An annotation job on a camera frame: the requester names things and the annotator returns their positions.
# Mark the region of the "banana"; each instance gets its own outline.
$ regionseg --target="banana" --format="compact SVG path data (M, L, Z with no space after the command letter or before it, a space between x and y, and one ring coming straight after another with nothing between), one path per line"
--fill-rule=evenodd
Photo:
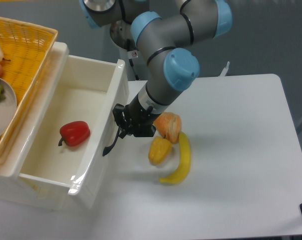
M191 148L189 140L184 132L179 134L180 164L177 169L167 177L161 177L160 183L177 184L188 175L191 167Z

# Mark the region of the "white drawer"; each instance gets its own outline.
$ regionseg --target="white drawer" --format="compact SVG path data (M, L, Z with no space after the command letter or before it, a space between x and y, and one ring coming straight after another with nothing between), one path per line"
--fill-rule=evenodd
M58 42L50 57L41 74L45 84L0 157L0 198L54 209L90 208L107 165L102 151L116 127L112 109L128 98L125 62L71 56ZM61 126L73 121L85 121L90 137L77 147L58 146Z

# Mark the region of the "plate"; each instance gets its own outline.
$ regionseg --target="plate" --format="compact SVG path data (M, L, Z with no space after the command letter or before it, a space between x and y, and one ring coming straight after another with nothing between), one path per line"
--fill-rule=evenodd
M17 108L17 99L14 90L12 87L3 79L0 78L0 84L4 88L5 99L0 101L0 136L9 126L12 121L16 108Z

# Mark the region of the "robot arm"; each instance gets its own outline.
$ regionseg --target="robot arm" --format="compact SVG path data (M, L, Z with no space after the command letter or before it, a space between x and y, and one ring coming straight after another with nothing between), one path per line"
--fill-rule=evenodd
M167 19L162 19L155 12L144 11L146 4L148 5L147 1L116 0L113 10L109 10L107 14L119 11L116 11L118 2L131 4L136 10L131 12L134 20L130 32L153 79L146 82L128 105L117 104L114 107L113 115L119 127L117 136L151 137L156 131L153 126L156 118L199 76L198 60L183 47L208 38L216 38L229 31L232 26L232 14L224 0L176 0L180 14ZM141 3L145 4L143 10L133 7L134 4ZM95 21L101 18L92 11L90 15ZM119 17L112 16L110 19L115 21ZM106 147L103 155L106 155L114 144Z

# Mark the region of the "wicker basket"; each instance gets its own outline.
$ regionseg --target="wicker basket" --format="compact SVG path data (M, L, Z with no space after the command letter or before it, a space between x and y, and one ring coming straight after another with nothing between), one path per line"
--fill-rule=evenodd
M0 46L4 58L11 60L2 61L1 78L12 86L18 103L15 116L0 139L0 155L36 90L37 77L57 34L51 28L0 17Z

